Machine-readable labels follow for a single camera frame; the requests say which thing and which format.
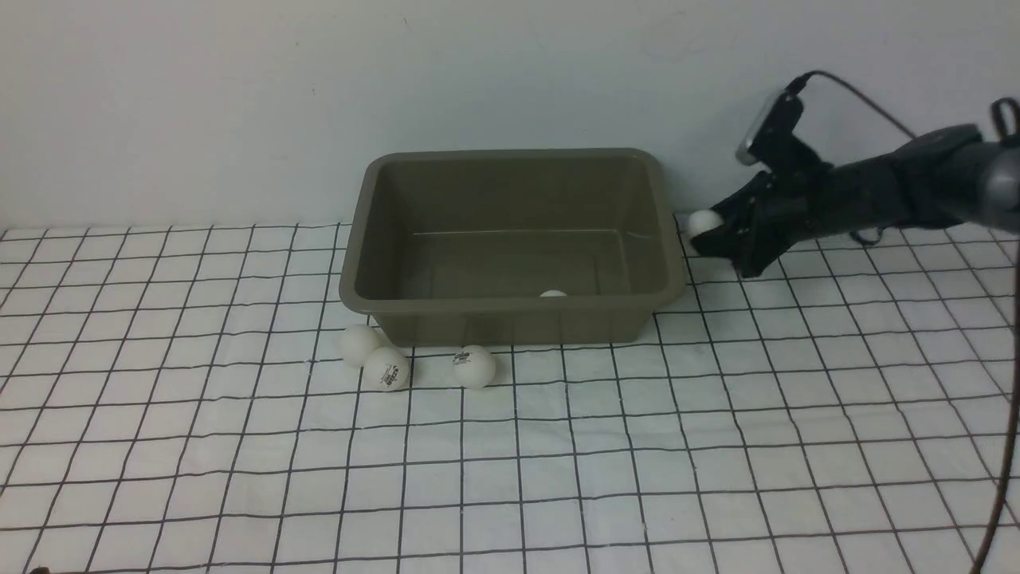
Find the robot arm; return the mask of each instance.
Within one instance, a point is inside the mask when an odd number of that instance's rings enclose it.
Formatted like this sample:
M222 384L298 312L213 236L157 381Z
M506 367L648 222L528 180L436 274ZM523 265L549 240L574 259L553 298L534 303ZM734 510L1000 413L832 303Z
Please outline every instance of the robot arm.
M1020 104L992 105L1002 138L976 125L945 127L900 149L835 167L793 134L808 74L773 96L737 149L764 163L747 185L687 225L703 255L730 259L757 276L798 241L888 226L945 228L963 221L1020 231ZM1018 124L1006 127L1009 110Z

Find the table surface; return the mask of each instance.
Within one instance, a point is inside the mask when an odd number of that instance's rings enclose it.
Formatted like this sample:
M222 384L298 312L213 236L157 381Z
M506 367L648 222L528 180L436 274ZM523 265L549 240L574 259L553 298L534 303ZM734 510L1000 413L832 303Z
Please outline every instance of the table surface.
M494 348L482 390L405 350L379 394L337 352L349 229L4 231L0 572L967 570L1013 237L691 256L631 345ZM987 572L1018 571L1018 491Z

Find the white wall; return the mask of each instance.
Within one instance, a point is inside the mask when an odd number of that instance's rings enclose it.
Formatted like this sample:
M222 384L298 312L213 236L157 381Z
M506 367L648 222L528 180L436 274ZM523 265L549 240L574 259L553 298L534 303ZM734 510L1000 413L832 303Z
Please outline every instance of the white wall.
M983 125L1020 92L1016 1L0 0L0 225L348 218L372 158L455 148L641 147L703 206L811 67ZM828 157L900 142L816 82Z

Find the plastic bin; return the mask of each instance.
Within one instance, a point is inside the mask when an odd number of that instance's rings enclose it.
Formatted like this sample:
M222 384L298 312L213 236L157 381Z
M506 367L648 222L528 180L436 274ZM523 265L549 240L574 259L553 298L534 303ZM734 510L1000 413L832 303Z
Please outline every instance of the plastic bin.
M685 284L650 154L453 151L368 166L340 297L402 347L599 344Z

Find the black cable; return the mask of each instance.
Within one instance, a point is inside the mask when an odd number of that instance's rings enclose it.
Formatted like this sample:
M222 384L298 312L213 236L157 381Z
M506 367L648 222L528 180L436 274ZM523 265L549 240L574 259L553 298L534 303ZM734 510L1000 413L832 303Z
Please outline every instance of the black cable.
M884 117L889 123L896 125L896 127L908 138L914 139L917 137L917 134L915 134L910 127L894 117L891 113L875 103L874 100L864 95L863 92L854 87L850 82L847 82L834 73L825 71L824 69L813 69L807 73L797 76L789 83L788 86L786 86L786 91L793 94L799 94L807 86L808 80L811 80L811 77L815 75L827 77L857 96L861 101L867 104L868 107ZM1015 126L1013 133L1010 133L1005 119L1005 110L1007 109L1012 112L1014 116ZM993 103L991 110L992 120L996 124L997 132L999 132L999 137L1005 143L1013 144L1014 142L1017 142L1016 145L1020 145L1020 104L1012 98L1004 98ZM884 228L882 227L878 228L878 237L874 241L861 237L861 233L856 230L852 231L850 237L862 246L870 247L881 240L883 230ZM996 531L999 529L999 517L1002 515L1003 508L1006 506L1006 495L1009 492L1010 475L1013 470L1013 452L1016 449L1017 421L1020 419L1020 257L1018 257L1017 261L1014 263L1013 274L1015 291L1013 296L1013 395L1010 397L1010 414L1006 429L1006 446L1003 448L1003 465L1002 470L999 473L999 484L996 485L996 499L991 504L991 516L988 518L988 525L984 529L984 537L981 540L981 545L977 551L977 555L974 557L974 564L971 566L970 574L980 574L981 569L984 568L984 562L988 558L988 551L991 550L991 542L994 540Z
M824 69L812 69L807 73L802 73L801 75L795 77L794 81L786 86L786 91L793 94L800 94L804 90L804 88L808 85L808 80L811 80L815 75L821 75L822 77L827 77L828 80L842 86L851 94L857 96L858 99L867 104L868 107L873 109L876 113L884 117L889 123L896 125L897 129L903 132L903 134L908 138L914 139L917 137L917 134L915 134L913 129L904 124L903 121L897 119L885 108L875 103L875 100L864 95L864 92L858 90L853 84L847 82L846 80L839 77L838 75L832 73L831 71L825 71ZM861 233L857 230L852 230L850 231L849 234L850 238L853 239L854 242L856 242L858 245L867 248L877 245L878 242L882 240L882 234L884 234L885 232L885 227L883 226L878 227L877 231L878 231L878 237L876 237L875 239L865 239L861 237Z
M896 125L897 129L903 132L903 135L907 136L908 138L914 139L917 137L917 134L915 134L910 127L905 125L903 121L897 119L891 113L886 111L885 108L875 103L874 100L872 100L868 96L865 96L864 92L858 90L857 88L854 87L853 84L847 82L843 77L839 77L838 75L830 71L825 71L824 69L812 69L807 73L798 75L793 82L789 83L788 86L786 86L786 91L792 92L794 94L801 93L801 91L804 90L804 87L808 85L808 80L811 80L815 75L821 75L822 77L827 77L832 82L835 82L836 84L842 86L848 92L857 96L858 99L866 103L868 107L873 109L876 113L878 113L878 115L884 117L889 123Z
M984 567L984 561L988 558L988 551L991 549L991 541L996 538L996 530L999 528L999 516L1003 514L1003 507L1006 506L1006 493L1010 489L1010 474L1013 470L1013 450L1017 442L1017 418L1020 415L1020 337L1018 337L1018 326L1020 326L1020 258L1017 258L1013 270L1013 284L1015 294L1013 295L1013 397L1010 398L1010 417L1006 428L1006 447L1003 448L1003 469L999 473L999 484L996 487L996 500L991 504L991 517L988 519L988 526L984 529L984 538L981 546L974 557L974 565L970 569L970 574L979 574Z

